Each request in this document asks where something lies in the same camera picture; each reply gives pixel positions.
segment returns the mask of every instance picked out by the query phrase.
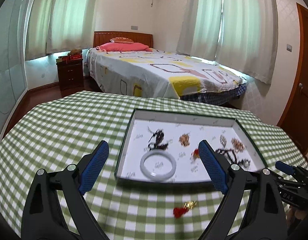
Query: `wooden door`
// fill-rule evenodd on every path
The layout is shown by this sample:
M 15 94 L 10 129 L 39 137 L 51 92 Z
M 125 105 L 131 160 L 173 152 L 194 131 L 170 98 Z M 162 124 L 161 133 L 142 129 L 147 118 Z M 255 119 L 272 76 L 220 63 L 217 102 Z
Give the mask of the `wooden door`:
M 308 152 L 308 10 L 297 4 L 301 44 L 297 74 L 289 102 L 278 125 L 305 156 Z

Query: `pillow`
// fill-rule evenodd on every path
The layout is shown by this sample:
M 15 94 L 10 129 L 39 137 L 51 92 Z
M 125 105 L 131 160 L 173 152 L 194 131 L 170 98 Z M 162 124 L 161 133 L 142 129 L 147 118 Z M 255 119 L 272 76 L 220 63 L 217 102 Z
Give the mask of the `pillow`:
M 123 38 L 123 37 L 112 38 L 110 41 L 114 43 L 126 43 L 126 44 L 134 43 L 134 41 L 132 41 L 131 39 Z
M 132 44 L 126 44 L 126 43 L 114 43 L 109 42 L 102 46 L 97 47 L 96 49 L 108 52 L 108 51 L 152 51 L 147 45 L 144 45 L 142 43 L 134 42 Z

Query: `wooden headboard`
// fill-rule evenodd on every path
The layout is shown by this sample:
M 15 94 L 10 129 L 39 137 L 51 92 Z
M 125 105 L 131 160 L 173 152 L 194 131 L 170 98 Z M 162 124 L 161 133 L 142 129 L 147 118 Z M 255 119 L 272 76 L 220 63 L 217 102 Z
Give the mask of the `wooden headboard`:
M 153 48 L 153 35 L 146 33 L 132 32 L 94 32 L 94 48 L 110 42 L 110 39 L 116 37 L 124 37 L 133 40 L 134 42 L 143 43 Z

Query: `screw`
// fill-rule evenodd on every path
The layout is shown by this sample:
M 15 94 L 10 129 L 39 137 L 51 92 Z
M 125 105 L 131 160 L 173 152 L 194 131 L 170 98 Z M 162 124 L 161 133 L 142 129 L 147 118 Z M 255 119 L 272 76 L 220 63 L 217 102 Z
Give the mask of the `screw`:
M 76 165 L 75 165 L 75 164 L 71 164 L 71 165 L 69 165 L 69 166 L 67 167 L 67 169 L 68 169 L 69 171 L 73 171 L 73 170 L 76 169 Z
M 43 169 L 40 169 L 37 171 L 37 175 L 41 176 L 44 174 L 44 170 Z
M 237 164 L 232 164 L 231 165 L 231 168 L 235 171 L 238 171 L 239 170 L 239 166 Z
M 264 173 L 265 175 L 271 174 L 270 171 L 269 171 L 268 169 L 264 169 L 264 170 L 263 170 L 263 173 Z

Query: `tablecloth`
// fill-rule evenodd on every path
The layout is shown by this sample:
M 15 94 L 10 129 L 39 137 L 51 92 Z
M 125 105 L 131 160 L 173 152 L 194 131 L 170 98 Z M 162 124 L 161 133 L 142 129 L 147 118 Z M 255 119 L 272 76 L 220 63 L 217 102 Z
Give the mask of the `tablecloth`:
M 219 206 L 220 192 L 167 195 L 116 186 L 114 170 L 129 118 L 135 108 L 237 118 L 253 139 L 269 168 L 282 160 L 308 164 L 278 127 L 262 123 L 248 111 L 167 98 L 136 98 L 82 91 L 36 106 L 0 143 L 0 212 L 20 235 L 25 200 L 35 172 L 63 170 L 78 163 L 101 140 L 108 142 L 109 158 L 93 189 L 84 197 L 110 239 L 198 239 Z M 64 196 L 60 203 L 70 230 L 76 232 Z M 173 208 L 185 201 L 198 205 L 174 219 Z M 248 200 L 244 194 L 231 232 L 237 231 Z

